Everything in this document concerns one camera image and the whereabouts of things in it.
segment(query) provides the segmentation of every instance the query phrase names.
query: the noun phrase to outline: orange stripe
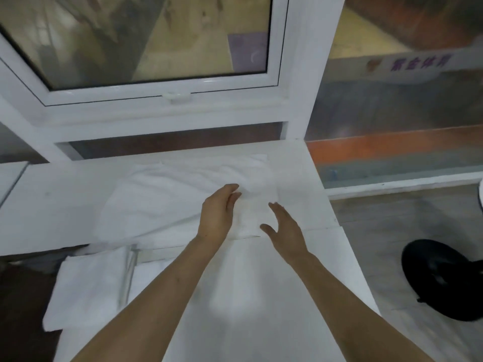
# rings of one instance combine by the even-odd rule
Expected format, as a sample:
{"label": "orange stripe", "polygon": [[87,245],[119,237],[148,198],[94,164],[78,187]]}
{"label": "orange stripe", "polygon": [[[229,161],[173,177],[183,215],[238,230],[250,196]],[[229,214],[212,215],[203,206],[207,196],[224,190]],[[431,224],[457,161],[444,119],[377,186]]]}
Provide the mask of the orange stripe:
{"label": "orange stripe", "polygon": [[307,142],[315,164],[378,159],[476,145],[483,146],[483,125],[380,133],[346,139]]}

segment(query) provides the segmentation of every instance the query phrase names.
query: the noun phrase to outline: white baseboard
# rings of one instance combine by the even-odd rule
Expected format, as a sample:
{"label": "white baseboard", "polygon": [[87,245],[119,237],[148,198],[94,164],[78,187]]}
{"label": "white baseboard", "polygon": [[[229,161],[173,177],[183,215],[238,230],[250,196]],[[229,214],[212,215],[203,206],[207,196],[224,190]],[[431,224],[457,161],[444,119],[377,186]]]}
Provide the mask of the white baseboard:
{"label": "white baseboard", "polygon": [[420,191],[459,185],[478,184],[483,179],[483,171],[441,176],[423,177],[419,179],[397,180],[394,182],[355,185],[352,187],[329,188],[326,194],[329,200],[367,197],[371,195]]}

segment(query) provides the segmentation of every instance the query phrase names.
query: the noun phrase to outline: table surface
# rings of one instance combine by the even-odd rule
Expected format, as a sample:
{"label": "table surface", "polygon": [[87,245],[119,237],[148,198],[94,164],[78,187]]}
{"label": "table surface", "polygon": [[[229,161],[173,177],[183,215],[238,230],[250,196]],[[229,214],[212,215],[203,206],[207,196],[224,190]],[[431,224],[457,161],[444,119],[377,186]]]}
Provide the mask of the table surface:
{"label": "table surface", "polygon": [[27,165],[26,161],[0,164],[0,206]]}
{"label": "table surface", "polygon": [[339,225],[305,143],[271,141],[28,166],[0,208],[0,255],[98,243],[100,211],[135,164],[257,153],[268,155],[279,202],[303,230]]}
{"label": "table surface", "polygon": [[[304,237],[323,265],[379,313],[343,229]],[[176,257],[183,248],[145,250],[138,261]],[[54,362],[69,362],[102,327],[64,329]],[[212,259],[163,359],[179,360],[345,361],[305,286],[264,237],[226,241]]]}

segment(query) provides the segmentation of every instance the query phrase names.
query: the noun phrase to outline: glass pane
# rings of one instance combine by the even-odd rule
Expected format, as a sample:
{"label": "glass pane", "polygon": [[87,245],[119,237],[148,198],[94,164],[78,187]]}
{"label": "glass pane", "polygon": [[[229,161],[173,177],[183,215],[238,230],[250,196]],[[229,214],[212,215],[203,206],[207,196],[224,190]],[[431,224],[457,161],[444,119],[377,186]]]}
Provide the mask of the glass pane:
{"label": "glass pane", "polygon": [[0,0],[51,90],[263,73],[271,0]]}
{"label": "glass pane", "polygon": [[483,170],[483,0],[346,0],[305,139],[326,188]]}

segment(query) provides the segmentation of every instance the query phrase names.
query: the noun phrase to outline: black stool base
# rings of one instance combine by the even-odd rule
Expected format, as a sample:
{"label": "black stool base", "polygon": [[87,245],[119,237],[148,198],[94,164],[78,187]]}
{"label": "black stool base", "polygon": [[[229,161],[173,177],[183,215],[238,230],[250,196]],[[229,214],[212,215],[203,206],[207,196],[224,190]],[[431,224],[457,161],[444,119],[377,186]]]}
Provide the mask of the black stool base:
{"label": "black stool base", "polygon": [[464,322],[483,317],[483,277],[453,248],[434,240],[415,240],[402,252],[409,285],[424,302],[443,315]]}

